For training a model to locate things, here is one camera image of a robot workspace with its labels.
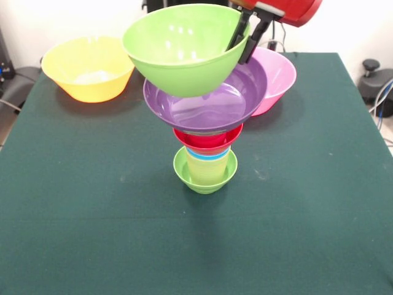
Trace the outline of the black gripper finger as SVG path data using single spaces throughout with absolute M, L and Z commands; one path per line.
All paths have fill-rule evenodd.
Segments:
M 227 50 L 234 48 L 235 46 L 237 46 L 237 44 L 239 44 L 243 40 L 244 32 L 248 26 L 251 15 L 252 15 L 251 10 L 247 10 L 247 9 L 241 10 L 241 15 L 239 16 L 238 24 L 227 46 Z
M 249 63 L 255 48 L 258 46 L 263 34 L 268 29 L 270 23 L 273 21 L 273 14 L 270 12 L 260 12 L 257 14 L 260 19 L 259 23 L 255 27 L 252 35 L 247 39 L 246 46 L 243 53 L 238 61 L 239 64 L 243 65 Z

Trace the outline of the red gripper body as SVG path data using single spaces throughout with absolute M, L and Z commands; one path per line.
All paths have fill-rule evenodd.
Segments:
M 275 20 L 301 27 L 312 19 L 322 0 L 239 0 L 231 3 L 255 13 L 264 22 Z

